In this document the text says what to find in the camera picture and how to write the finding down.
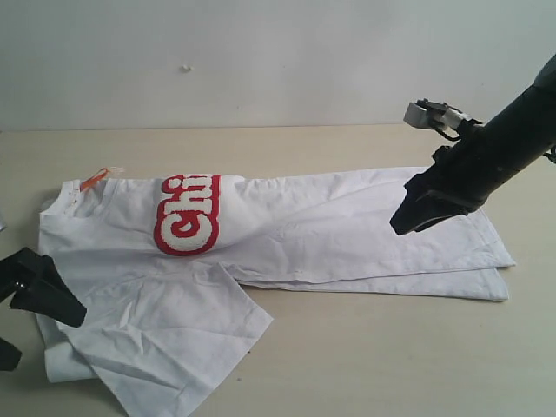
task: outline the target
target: white t-shirt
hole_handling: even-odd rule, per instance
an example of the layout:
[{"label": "white t-shirt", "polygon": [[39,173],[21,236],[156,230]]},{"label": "white t-shirt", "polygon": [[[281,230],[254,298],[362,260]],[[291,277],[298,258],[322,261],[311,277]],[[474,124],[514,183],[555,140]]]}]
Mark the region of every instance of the white t-shirt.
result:
[{"label": "white t-shirt", "polygon": [[419,234],[390,228],[422,170],[65,182],[41,213],[39,249],[89,312],[78,329],[39,319],[49,378],[93,370],[130,415],[187,415],[270,323],[235,280],[506,299],[495,268],[514,262],[482,211]]}]

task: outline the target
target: white wall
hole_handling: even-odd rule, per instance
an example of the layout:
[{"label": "white wall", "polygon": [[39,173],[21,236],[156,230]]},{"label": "white wall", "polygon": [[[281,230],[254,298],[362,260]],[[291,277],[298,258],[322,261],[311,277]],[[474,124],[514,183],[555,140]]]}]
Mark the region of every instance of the white wall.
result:
[{"label": "white wall", "polygon": [[554,0],[1,0],[0,129],[399,122],[423,96],[487,119],[555,22]]}]

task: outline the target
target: beige table surface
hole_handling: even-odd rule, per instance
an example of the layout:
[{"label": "beige table surface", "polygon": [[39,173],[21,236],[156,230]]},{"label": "beige table surface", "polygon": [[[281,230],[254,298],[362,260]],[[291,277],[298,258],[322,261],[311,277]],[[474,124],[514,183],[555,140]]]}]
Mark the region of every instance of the beige table surface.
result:
[{"label": "beige table surface", "polygon": [[[104,166],[271,177],[429,165],[439,143],[403,125],[3,133],[0,256],[35,247],[38,207],[63,180]],[[518,263],[510,301],[250,289],[275,321],[194,416],[556,415],[555,178],[543,158],[486,205]],[[31,314],[5,302],[0,336],[23,351],[0,374],[0,415],[125,415],[99,381],[46,381]]]}]

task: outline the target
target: folded shirt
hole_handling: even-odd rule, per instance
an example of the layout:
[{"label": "folded shirt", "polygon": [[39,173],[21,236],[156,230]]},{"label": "folded shirt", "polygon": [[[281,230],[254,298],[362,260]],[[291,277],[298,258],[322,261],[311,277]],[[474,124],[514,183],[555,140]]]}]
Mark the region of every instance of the folded shirt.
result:
[{"label": "folded shirt", "polygon": [[89,312],[78,329],[39,318],[49,379],[97,375],[132,416],[187,415],[270,323],[234,280],[505,300],[495,268],[514,262],[482,211],[390,228],[422,170],[65,182],[41,213],[39,250]]}]

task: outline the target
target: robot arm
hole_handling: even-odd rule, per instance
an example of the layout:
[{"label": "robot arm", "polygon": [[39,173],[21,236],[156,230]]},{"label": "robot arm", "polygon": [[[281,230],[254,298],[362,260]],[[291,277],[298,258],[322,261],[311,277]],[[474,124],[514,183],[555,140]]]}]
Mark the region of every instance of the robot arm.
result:
[{"label": "robot arm", "polygon": [[[404,121],[417,129],[434,129],[457,143],[438,148],[434,164],[405,184],[406,197],[390,220],[398,235],[475,211],[542,155],[556,162],[556,56],[529,88],[485,125],[445,103],[428,100],[410,103]],[[447,128],[457,136],[446,134]]]}]

